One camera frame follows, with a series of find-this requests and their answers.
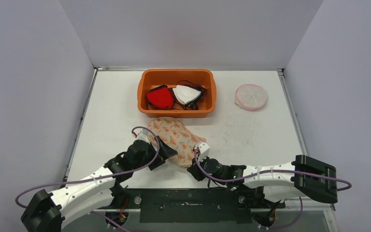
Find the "floral padded bra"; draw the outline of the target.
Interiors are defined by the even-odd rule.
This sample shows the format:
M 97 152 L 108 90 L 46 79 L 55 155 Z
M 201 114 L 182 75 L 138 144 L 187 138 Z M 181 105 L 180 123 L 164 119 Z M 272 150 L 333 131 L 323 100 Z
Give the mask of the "floral padded bra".
M 192 165 L 194 147 L 205 138 L 193 134 L 183 124 L 182 120 L 163 116 L 153 119 L 147 126 L 167 146 L 177 151 L 177 155 L 169 158 L 171 162 L 182 168 Z

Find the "orange plastic tub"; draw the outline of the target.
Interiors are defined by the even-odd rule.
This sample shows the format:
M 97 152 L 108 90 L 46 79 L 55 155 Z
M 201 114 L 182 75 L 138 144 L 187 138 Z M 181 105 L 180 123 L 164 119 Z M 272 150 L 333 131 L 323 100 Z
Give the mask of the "orange plastic tub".
M 207 90 L 203 99 L 197 103 L 198 110 L 184 110 L 180 107 L 175 107 L 174 110 L 160 110 L 148 107 L 147 92 L 161 85 L 175 87 L 184 81 L 201 85 Z M 138 109 L 148 117 L 204 118 L 214 111 L 216 94 L 217 89 L 213 74 L 207 69 L 149 69 L 143 72 L 138 85 Z

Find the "white bra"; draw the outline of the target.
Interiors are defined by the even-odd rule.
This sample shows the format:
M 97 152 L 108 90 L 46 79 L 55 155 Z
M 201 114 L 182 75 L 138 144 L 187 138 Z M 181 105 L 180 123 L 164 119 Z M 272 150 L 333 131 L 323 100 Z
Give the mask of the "white bra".
M 172 91 L 177 101 L 183 105 L 193 103 L 202 95 L 202 91 L 184 85 L 177 85 Z

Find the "white mesh laundry bag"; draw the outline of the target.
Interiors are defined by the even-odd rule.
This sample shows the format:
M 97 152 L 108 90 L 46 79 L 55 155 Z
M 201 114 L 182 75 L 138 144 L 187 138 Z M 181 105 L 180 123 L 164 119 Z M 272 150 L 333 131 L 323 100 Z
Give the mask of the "white mesh laundry bag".
M 259 110 L 264 107 L 268 100 L 268 94 L 264 88 L 254 84 L 243 84 L 236 89 L 234 103 L 248 111 Z

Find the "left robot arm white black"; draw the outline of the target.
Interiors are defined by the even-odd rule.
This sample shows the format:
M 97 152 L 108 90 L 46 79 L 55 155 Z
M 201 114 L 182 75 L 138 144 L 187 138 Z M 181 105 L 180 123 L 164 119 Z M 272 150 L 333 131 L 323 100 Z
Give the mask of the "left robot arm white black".
M 111 206 L 119 208 L 129 203 L 121 183 L 145 166 L 154 170 L 166 159 L 176 156 L 176 150 L 160 137 L 154 148 L 146 138 L 137 139 L 126 151 L 119 153 L 103 166 L 80 181 L 72 181 L 63 188 L 34 194 L 21 221 L 29 232 L 59 232 L 66 225 L 93 210 Z

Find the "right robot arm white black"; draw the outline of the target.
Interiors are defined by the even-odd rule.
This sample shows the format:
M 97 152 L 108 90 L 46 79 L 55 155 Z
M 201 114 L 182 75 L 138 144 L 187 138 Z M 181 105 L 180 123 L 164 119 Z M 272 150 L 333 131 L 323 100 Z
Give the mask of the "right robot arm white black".
M 197 180 L 205 178 L 226 185 L 230 191 L 257 189 L 255 204 L 266 207 L 271 202 L 308 197 L 320 203 L 337 203 L 336 168 L 317 159 L 297 155 L 295 160 L 271 166 L 224 165 L 205 157 L 192 160 L 187 171 Z

